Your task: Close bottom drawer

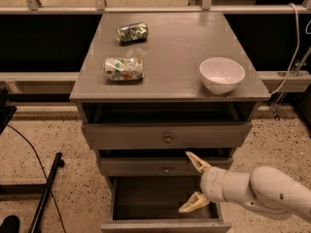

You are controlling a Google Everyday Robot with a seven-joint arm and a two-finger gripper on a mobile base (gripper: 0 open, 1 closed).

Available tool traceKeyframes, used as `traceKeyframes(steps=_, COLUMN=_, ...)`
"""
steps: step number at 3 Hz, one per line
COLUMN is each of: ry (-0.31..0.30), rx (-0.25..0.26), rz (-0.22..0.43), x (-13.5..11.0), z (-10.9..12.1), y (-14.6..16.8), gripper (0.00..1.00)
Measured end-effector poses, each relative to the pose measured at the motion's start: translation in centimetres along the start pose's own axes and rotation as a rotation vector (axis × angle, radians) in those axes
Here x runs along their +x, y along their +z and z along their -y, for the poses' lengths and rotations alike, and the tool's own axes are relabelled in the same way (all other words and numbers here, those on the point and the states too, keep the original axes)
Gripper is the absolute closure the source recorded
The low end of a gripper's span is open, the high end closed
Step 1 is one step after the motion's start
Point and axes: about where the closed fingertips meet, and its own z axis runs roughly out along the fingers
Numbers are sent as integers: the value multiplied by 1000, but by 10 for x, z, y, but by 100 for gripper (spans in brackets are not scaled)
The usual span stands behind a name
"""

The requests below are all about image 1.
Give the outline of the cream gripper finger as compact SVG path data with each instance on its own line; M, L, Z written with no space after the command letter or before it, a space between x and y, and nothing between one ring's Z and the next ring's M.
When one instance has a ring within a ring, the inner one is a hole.
M205 171L207 171L208 169L210 169L212 167L211 164L204 161L203 159L201 159L200 157L198 157L196 154L194 154L191 151L187 151L186 155L189 158L189 160L191 161L194 168L201 174L203 174Z
M207 206L210 201L201 192L195 192L189 200L179 209L180 213L191 213Z

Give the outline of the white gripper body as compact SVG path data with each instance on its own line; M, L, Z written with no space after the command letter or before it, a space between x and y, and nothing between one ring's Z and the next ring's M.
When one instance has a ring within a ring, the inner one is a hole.
M200 188L210 202L225 200L223 189L225 173L225 169L211 167L201 175Z

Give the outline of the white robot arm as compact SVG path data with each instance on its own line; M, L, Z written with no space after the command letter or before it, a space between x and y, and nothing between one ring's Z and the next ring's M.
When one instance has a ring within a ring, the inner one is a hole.
M200 189L179 209L190 213L210 202L230 202L261 216L287 219L296 215L311 222L311 190L282 171L260 166L252 173L212 166L191 151L186 155L201 174Z

